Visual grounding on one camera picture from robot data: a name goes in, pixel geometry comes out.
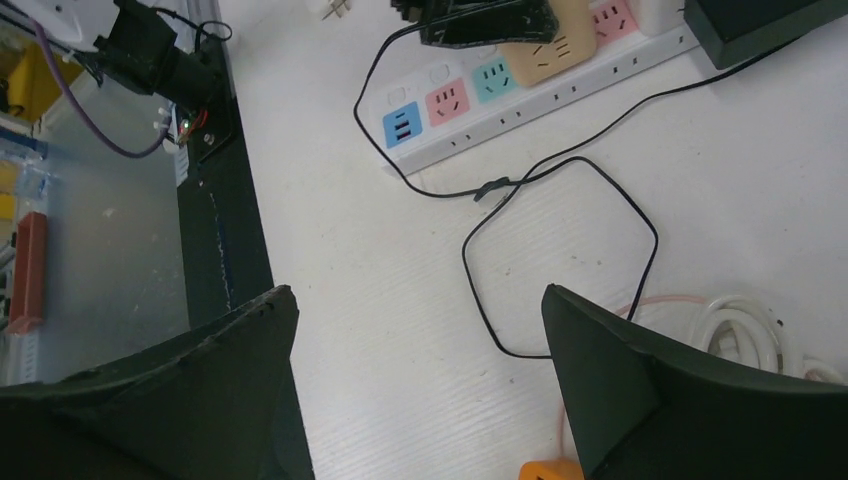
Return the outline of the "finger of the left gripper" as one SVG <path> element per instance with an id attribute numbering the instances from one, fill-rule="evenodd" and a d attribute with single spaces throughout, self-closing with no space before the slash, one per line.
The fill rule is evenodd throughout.
<path id="1" fill-rule="evenodd" d="M 426 46 L 464 49 L 502 43 L 548 43 L 559 20 L 546 0 L 392 0 Z"/>

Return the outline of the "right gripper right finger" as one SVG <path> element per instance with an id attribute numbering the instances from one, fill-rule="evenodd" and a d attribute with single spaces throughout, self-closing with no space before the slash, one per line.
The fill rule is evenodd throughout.
<path id="1" fill-rule="evenodd" d="M 588 479 L 843 479 L 847 388 L 742 296 L 677 341 L 558 285 L 542 317 Z"/>

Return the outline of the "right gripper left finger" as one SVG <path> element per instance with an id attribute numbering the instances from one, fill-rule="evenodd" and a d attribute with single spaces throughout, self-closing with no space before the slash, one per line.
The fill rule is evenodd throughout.
<path id="1" fill-rule="evenodd" d="M 311 479 L 292 289 L 55 383 L 1 391 L 5 479 Z"/>

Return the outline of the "long white power strip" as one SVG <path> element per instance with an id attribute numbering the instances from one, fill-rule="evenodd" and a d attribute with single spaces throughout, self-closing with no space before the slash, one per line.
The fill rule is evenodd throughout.
<path id="1" fill-rule="evenodd" d="M 426 53 L 399 41 L 405 66 L 367 90 L 368 132 L 392 176 L 420 171 L 697 46 L 681 1 L 589 1 L 597 39 L 588 60 L 518 85 L 498 46 Z"/>

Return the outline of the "orange power strip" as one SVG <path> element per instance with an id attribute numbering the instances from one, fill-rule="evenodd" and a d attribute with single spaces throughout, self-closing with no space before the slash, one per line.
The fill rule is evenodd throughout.
<path id="1" fill-rule="evenodd" d="M 536 460 L 525 463 L 519 471 L 518 480 L 584 480 L 581 466 L 572 460 Z"/>

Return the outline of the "tan cube adapter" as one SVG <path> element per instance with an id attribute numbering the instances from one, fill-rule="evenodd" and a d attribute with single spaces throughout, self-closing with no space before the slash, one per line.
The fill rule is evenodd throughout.
<path id="1" fill-rule="evenodd" d="M 531 87 L 591 58 L 597 50 L 596 31 L 588 0 L 550 1 L 559 21 L 546 44 L 505 43 L 498 49 L 516 83 Z"/>

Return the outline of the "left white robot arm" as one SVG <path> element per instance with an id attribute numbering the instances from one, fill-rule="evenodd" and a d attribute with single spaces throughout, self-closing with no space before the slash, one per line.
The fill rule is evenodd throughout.
<path id="1" fill-rule="evenodd" d="M 160 95 L 190 112 L 218 93 L 223 73 L 203 60 L 205 26 L 142 1 L 12 1 L 37 40 L 69 47 L 128 90 Z M 393 1 L 390 4 L 420 36 L 439 48 L 471 48 L 553 40 L 560 22 L 548 1 Z M 185 21 L 196 35 L 185 52 L 169 19 Z"/>

